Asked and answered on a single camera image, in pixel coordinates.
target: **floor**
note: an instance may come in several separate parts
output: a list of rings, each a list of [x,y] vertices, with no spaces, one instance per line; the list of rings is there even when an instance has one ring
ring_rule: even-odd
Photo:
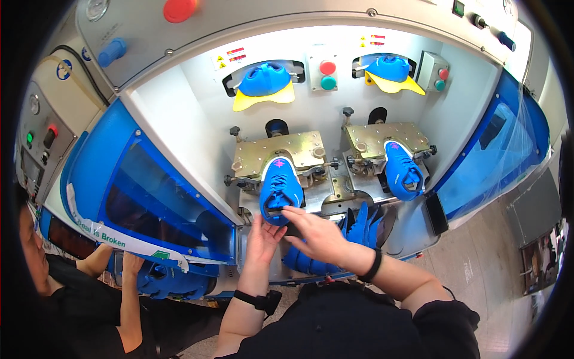
[[[475,332],[483,359],[508,358],[532,322],[532,300],[523,296],[519,275],[522,261],[513,244],[504,199],[478,212],[464,225],[443,234],[439,243],[410,263],[433,273],[450,288],[457,300],[478,312]],[[276,313],[265,324],[278,320],[297,299],[298,288],[281,290]],[[211,358],[217,337],[194,344],[181,359]]]

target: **person's left hand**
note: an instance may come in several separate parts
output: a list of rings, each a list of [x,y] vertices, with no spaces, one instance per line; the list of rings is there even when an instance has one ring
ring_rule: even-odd
[[[277,244],[287,232],[287,227],[279,229],[263,220],[263,216],[254,216],[251,232],[247,236],[246,263],[270,265]]]

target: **teal button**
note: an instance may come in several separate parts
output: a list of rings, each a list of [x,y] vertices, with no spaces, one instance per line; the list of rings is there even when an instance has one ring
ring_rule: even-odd
[[[444,81],[438,80],[437,82],[435,82],[435,87],[439,91],[444,90],[445,86],[446,86],[446,84],[444,83]]]
[[[321,79],[321,87],[323,90],[333,90],[337,85],[337,80],[332,78],[331,76],[325,76]]]

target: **black wristband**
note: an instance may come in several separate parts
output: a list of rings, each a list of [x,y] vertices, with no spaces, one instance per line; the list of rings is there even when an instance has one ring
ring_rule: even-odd
[[[381,254],[381,249],[380,248],[373,248],[373,249],[375,250],[375,261],[373,262],[373,266],[364,276],[358,276],[358,279],[364,283],[370,283],[373,280],[373,278],[377,274],[377,271],[379,270],[379,267],[381,266],[381,262],[383,261],[383,255]]]
[[[256,297],[237,289],[235,293],[233,293],[233,296],[237,299],[252,304],[257,310],[264,310],[267,315],[273,315],[273,313],[275,313],[275,309],[277,309],[282,295],[283,293],[274,290],[270,290],[266,296],[258,295]]]

